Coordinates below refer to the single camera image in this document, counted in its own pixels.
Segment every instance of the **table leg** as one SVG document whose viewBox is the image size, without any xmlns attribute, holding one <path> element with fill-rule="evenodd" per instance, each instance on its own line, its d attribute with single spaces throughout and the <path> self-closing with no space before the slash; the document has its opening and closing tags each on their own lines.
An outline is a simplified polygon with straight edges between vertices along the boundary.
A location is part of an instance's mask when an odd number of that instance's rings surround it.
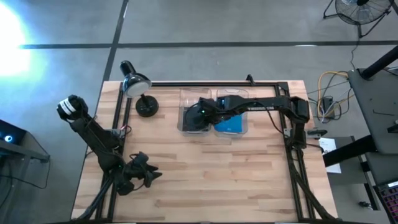
<svg viewBox="0 0 398 224">
<path fill-rule="evenodd" d="M 366 152 L 376 152 L 376 146 L 374 145 L 373 138 L 371 135 L 363 137 L 351 144 L 343 146 L 339 149 L 334 150 L 323 155 L 325 161 L 325 167 L 343 162 L 352 157 L 360 156 Z"/>
</svg>

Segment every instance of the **blue object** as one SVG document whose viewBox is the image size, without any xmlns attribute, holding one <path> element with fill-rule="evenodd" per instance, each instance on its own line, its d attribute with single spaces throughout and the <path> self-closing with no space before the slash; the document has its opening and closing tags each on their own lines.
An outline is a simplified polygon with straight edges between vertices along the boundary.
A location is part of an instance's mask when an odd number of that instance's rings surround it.
<svg viewBox="0 0 398 224">
<path fill-rule="evenodd" d="M 4 137 L 4 140 L 6 142 L 11 142 L 12 141 L 12 136 L 6 136 L 6 137 Z"/>
<path fill-rule="evenodd" d="M 241 115 L 233 116 L 231 119 L 222 121 L 214 126 L 218 132 L 226 133 L 242 133 L 243 132 L 243 117 Z"/>
</svg>

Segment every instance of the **concrete floor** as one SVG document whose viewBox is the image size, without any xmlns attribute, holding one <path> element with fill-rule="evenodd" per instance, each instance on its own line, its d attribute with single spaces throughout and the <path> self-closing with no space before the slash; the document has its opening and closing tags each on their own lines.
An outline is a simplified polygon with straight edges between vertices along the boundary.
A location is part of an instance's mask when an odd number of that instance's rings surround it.
<svg viewBox="0 0 398 224">
<path fill-rule="evenodd" d="M 305 80 L 308 91 L 317 89 L 317 79 L 324 71 L 352 69 L 349 60 L 356 28 L 339 18 L 322 19 L 329 0 L 126 2 L 119 38 L 115 30 L 123 0 L 0 1 L 0 118 L 30 131 L 52 160 L 45 190 L 22 185 L 12 223 L 70 218 L 86 144 L 58 117 L 55 107 L 75 94 L 85 99 L 94 115 L 103 78 L 123 79 L 118 69 L 122 60 L 130 60 L 137 71 L 152 80 L 242 80 L 250 73 L 256 80 Z M 357 67 L 367 67 L 393 48 L 388 44 L 398 44 L 397 20 L 392 11 L 363 39 L 365 45 L 355 51 Z M 265 47 L 161 45 L 116 49 L 117 41 L 264 42 Z M 294 46 L 292 42 L 317 42 L 322 46 Z M 35 49 L 15 49 L 19 44 Z M 333 83 L 342 81 L 339 77 Z M 336 86 L 328 94 L 337 97 L 348 88 L 348 84 Z M 328 124 L 317 122 L 318 127 L 327 129 L 328 136 L 367 135 L 358 103 L 355 99 L 350 102 L 348 114 Z M 36 165 L 29 169 L 27 180 L 40 185 L 45 175 L 46 167 Z M 356 205 L 366 200 L 362 186 L 331 185 L 340 218 L 388 222 L 383 211 Z"/>
</svg>

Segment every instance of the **wooden table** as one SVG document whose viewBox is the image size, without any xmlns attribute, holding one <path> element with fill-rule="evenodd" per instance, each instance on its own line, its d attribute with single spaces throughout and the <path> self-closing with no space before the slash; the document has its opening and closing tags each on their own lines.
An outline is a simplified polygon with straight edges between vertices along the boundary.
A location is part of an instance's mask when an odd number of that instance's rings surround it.
<svg viewBox="0 0 398 224">
<path fill-rule="evenodd" d="M 287 81 L 291 96 L 307 99 L 303 81 Z M 105 82 L 98 103 L 97 122 L 110 128 L 120 82 Z M 247 87 L 250 97 L 275 96 L 273 88 Z M 177 129 L 180 88 L 152 87 L 160 108 L 151 118 L 141 118 L 132 102 L 124 159 L 142 151 L 163 176 L 126 196 L 118 196 L 116 222 L 287 222 L 296 221 L 285 146 L 264 112 L 248 113 L 248 132 L 241 139 L 186 137 Z M 123 102 L 119 127 L 123 120 Z M 280 127 L 279 115 L 271 112 Z M 306 128 L 313 127 L 313 119 Z M 335 203 L 319 149 L 304 150 L 310 188 L 330 214 Z M 85 160 L 72 218 L 82 214 L 98 193 L 103 173 L 97 158 Z M 305 200 L 300 198 L 304 214 Z"/>
</svg>

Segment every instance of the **clear plastic container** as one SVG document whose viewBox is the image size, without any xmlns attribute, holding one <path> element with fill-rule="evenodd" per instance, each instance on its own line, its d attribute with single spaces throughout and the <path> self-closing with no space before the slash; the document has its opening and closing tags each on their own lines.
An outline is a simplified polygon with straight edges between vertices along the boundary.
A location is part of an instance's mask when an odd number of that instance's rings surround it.
<svg viewBox="0 0 398 224">
<path fill-rule="evenodd" d="M 211 98 L 209 88 L 181 88 L 180 89 L 180 109 L 178 112 L 177 128 L 184 134 L 206 134 L 211 130 L 211 125 L 204 125 L 201 122 L 195 122 L 187 119 L 186 112 L 195 110 L 199 98 Z"/>
<path fill-rule="evenodd" d="M 228 95 L 238 95 L 243 98 L 249 98 L 249 93 L 246 90 L 237 88 L 222 88 L 217 90 L 217 98 Z M 248 114 L 243 113 L 229 120 L 222 121 L 215 125 L 215 130 L 218 137 L 240 138 L 248 131 Z"/>
</svg>

